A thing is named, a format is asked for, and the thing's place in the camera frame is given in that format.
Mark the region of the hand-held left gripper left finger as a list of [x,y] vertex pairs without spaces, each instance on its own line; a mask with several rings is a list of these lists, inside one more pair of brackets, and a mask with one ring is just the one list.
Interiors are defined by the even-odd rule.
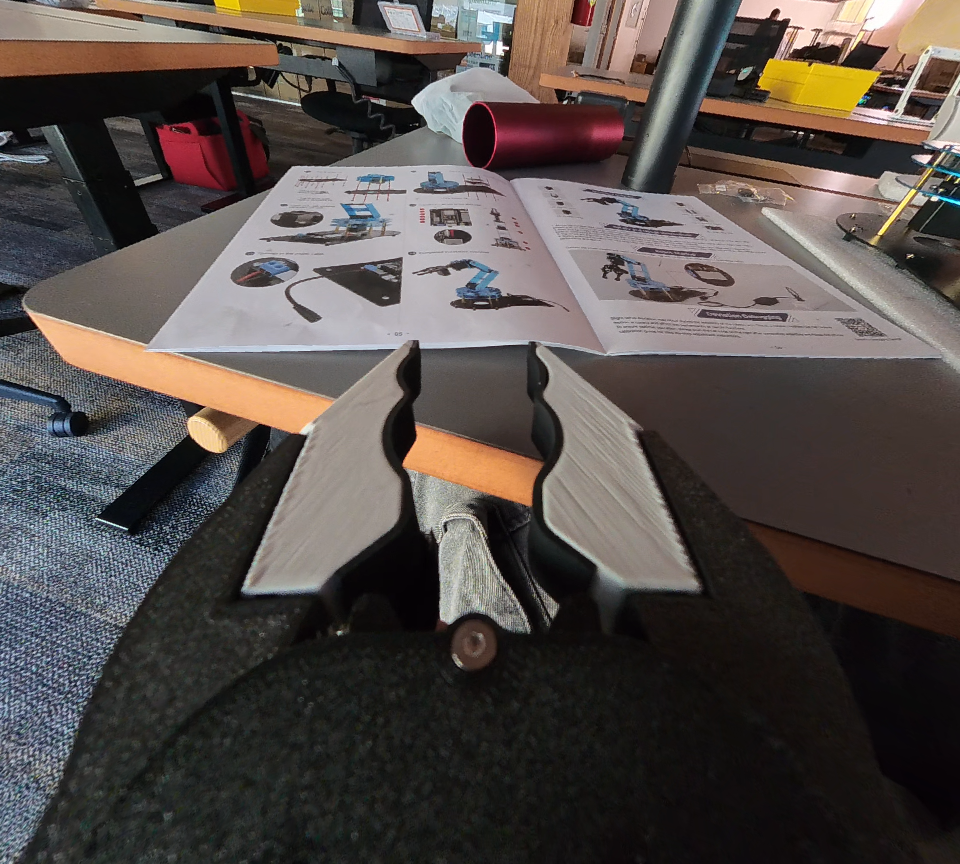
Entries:
[[405,342],[302,431],[242,594],[319,594],[398,524],[401,465],[388,456],[388,419],[412,396],[402,373],[418,358],[418,343]]

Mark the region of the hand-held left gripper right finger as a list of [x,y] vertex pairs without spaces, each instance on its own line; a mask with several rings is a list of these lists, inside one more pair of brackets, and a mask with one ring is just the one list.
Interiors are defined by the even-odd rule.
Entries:
[[641,428],[545,346],[530,345],[527,370],[543,458],[530,528],[537,580],[549,594],[700,594]]

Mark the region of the printed instruction manual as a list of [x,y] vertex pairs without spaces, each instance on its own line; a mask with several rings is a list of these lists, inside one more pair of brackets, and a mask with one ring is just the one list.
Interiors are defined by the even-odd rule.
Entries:
[[928,358],[692,196],[486,170],[290,170],[149,344],[154,352],[462,348]]

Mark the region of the blue toy robot arm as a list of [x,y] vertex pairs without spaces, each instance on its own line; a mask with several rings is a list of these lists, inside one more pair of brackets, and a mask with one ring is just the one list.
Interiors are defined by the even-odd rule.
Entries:
[[936,139],[915,162],[922,172],[890,212],[840,215],[845,239],[879,249],[897,267],[959,306],[959,145]]

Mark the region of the grey desk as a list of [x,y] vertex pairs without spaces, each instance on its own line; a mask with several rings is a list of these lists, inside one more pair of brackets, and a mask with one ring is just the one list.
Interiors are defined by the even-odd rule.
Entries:
[[[376,353],[147,353],[247,199],[41,282],[67,362],[286,431]],[[958,637],[958,376],[937,359],[560,357],[659,433],[810,594]]]

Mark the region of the wood-edged office desk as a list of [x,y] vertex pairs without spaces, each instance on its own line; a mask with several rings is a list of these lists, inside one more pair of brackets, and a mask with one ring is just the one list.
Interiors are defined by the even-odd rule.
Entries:
[[[558,98],[612,98],[633,103],[626,119],[631,138],[653,83],[650,75],[565,66],[540,75],[540,84]],[[918,173],[913,156],[923,148],[924,125],[894,123],[889,114],[850,114],[770,99],[706,97],[688,139],[692,148],[769,159],[877,178],[885,171]]]
[[276,66],[269,43],[1,2],[1,128],[42,128],[99,255],[157,234],[104,119],[156,112],[211,87],[241,192],[254,193],[227,75]]
[[94,1],[101,9],[129,12],[149,22],[177,21],[188,27],[218,28],[236,37],[305,47],[303,55],[279,55],[278,70],[331,82],[345,78],[343,67],[360,92],[404,104],[440,71],[453,70],[465,55],[482,50],[479,42],[438,34],[399,35],[334,19],[243,13],[163,0]]

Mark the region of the clear bag with tiny parts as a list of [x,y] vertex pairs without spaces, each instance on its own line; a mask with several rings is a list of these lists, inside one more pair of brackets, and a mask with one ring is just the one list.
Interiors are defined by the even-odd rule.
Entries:
[[741,202],[767,207],[784,207],[793,198],[778,187],[757,187],[738,180],[721,180],[698,184],[698,191],[706,195],[721,195]]

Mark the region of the white foam sheet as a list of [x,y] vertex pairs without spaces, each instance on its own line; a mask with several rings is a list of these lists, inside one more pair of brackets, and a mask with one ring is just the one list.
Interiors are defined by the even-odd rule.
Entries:
[[763,214],[820,259],[868,303],[918,336],[956,336],[958,309],[892,258],[862,242],[846,241],[833,220],[818,214],[765,208]]

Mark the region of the red fabric tote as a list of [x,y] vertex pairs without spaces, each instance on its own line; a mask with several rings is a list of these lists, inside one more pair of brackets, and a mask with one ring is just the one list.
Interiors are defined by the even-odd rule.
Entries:
[[[263,122],[239,111],[250,169],[255,180],[270,174],[269,141]],[[233,166],[217,118],[156,127],[160,147],[175,181],[189,186],[233,190]]]

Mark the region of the dark red cylinder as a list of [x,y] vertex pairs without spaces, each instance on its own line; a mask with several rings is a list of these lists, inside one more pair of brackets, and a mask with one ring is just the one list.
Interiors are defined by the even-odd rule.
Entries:
[[489,170],[597,162],[613,155],[624,123],[610,105],[476,102],[462,122],[462,147]]

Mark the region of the white plastic bag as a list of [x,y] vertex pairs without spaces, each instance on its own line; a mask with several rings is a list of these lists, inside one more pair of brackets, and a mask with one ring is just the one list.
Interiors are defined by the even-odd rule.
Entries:
[[472,67],[428,84],[417,93],[413,108],[428,128],[462,142],[462,126],[467,110],[475,102],[538,103],[508,77],[485,67]]

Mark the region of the dark tall bottle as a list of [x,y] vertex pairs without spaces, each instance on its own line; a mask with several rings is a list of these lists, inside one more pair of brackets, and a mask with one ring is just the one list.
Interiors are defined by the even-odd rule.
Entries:
[[668,193],[742,0],[679,0],[622,185]]

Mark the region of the black chair frame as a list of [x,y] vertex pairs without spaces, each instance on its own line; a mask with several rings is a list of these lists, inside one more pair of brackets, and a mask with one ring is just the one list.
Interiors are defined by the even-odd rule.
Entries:
[[[36,330],[33,320],[25,313],[2,315],[1,337]],[[81,437],[89,433],[90,420],[81,411],[72,409],[61,396],[21,385],[6,379],[1,380],[1,397],[19,402],[30,402],[52,410],[47,421],[47,431],[54,437]]]

